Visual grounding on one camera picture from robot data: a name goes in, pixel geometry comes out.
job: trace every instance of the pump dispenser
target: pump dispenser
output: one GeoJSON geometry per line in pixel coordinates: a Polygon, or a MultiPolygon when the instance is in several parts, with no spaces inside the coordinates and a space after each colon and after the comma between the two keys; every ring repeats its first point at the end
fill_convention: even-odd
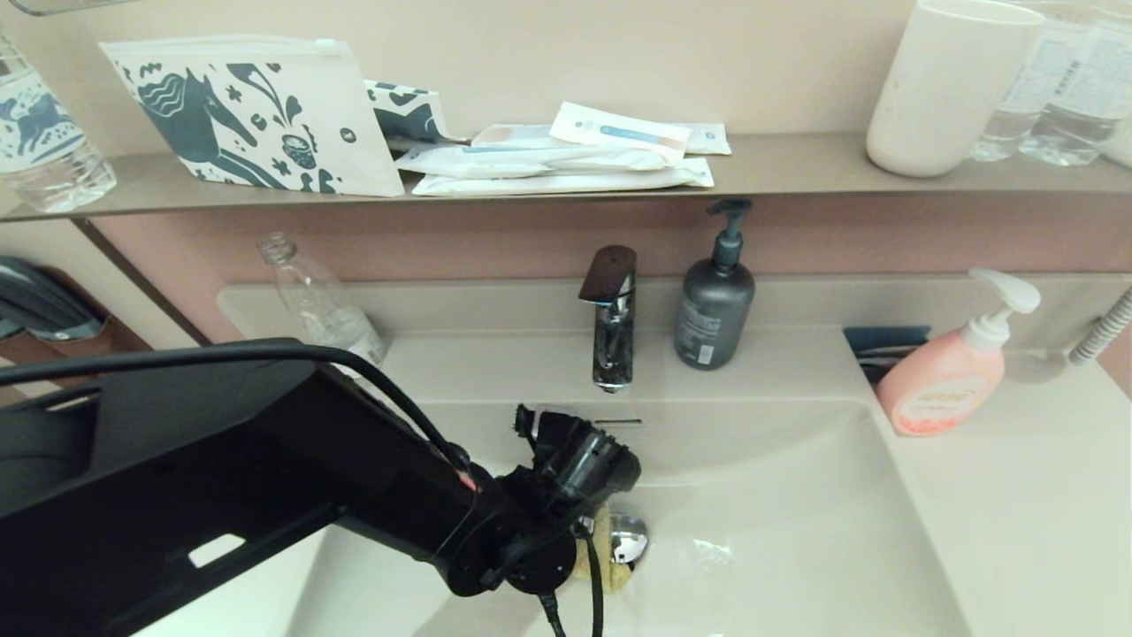
{"type": "Polygon", "coordinates": [[[755,298],[755,279],[739,262],[739,225],[751,199],[723,199],[707,214],[727,215],[711,258],[697,261],[684,276],[684,299],[676,326],[676,354],[696,370],[717,370],[735,355],[755,298]]]}
{"type": "Polygon", "coordinates": [[[937,434],[983,405],[1005,372],[1007,317],[1014,311],[1029,313],[1041,302],[1037,287],[1010,274],[983,267],[968,274],[989,283],[1003,304],[929,342],[881,380],[877,398],[901,436],[937,434]]]}

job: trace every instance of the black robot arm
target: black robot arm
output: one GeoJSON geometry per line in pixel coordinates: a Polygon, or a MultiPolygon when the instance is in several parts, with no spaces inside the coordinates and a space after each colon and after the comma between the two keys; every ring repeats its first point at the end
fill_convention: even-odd
{"type": "Polygon", "coordinates": [[[337,524],[470,596],[547,596],[571,525],[640,475],[578,419],[516,428],[531,468],[494,479],[357,356],[276,339],[0,371],[0,386],[118,372],[0,411],[0,634],[130,635],[337,524]],[[357,370],[423,433],[334,369],[357,370]],[[189,553],[243,541],[200,566],[189,553]]]}

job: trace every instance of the pink soap bottle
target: pink soap bottle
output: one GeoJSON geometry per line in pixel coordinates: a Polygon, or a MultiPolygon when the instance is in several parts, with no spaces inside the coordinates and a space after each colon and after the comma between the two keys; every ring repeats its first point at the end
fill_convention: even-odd
{"type": "Polygon", "coordinates": [[[1026,281],[994,269],[969,274],[989,283],[1003,305],[971,318],[959,330],[933,339],[901,361],[876,388],[881,407],[901,436],[933,436],[963,422],[1002,382],[1002,346],[1010,339],[1006,318],[1029,313],[1041,293],[1026,281]]]}

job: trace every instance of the sink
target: sink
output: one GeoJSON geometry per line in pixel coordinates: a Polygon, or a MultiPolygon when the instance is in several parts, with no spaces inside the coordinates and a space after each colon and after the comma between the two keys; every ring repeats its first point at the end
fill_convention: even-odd
{"type": "MultiPolygon", "coordinates": [[[[512,403],[422,405],[475,462],[530,463],[512,403]]],[[[837,401],[632,402],[572,407],[641,458],[614,508],[650,546],[606,597],[609,637],[955,636],[969,630],[872,412],[837,401]]],[[[590,635],[589,584],[558,592],[567,635],[590,635]]],[[[427,566],[332,528],[291,637],[548,636],[541,606],[504,585],[452,596],[427,566]]]]}

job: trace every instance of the chrome faucet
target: chrome faucet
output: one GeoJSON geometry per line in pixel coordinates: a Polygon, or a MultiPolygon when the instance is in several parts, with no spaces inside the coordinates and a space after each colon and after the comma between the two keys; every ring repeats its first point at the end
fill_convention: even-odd
{"type": "Polygon", "coordinates": [[[592,302],[593,385],[609,394],[633,382],[633,321],[636,315],[636,252],[606,246],[593,255],[577,296],[592,302]]]}

